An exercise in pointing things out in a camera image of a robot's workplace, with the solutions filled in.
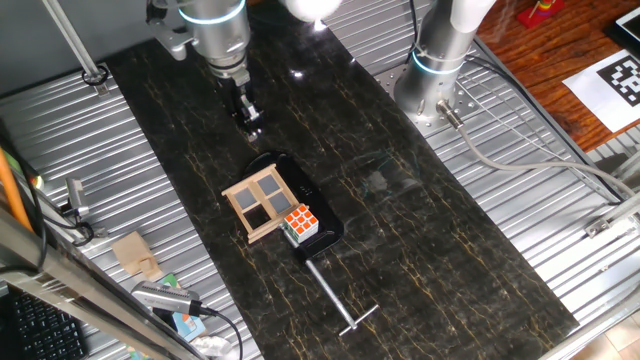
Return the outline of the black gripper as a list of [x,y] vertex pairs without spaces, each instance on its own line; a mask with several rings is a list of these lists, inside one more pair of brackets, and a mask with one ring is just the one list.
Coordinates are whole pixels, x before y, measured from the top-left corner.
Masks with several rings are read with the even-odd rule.
[[249,71],[240,69],[219,78],[218,85],[225,107],[249,142],[261,135],[261,113],[253,103]]

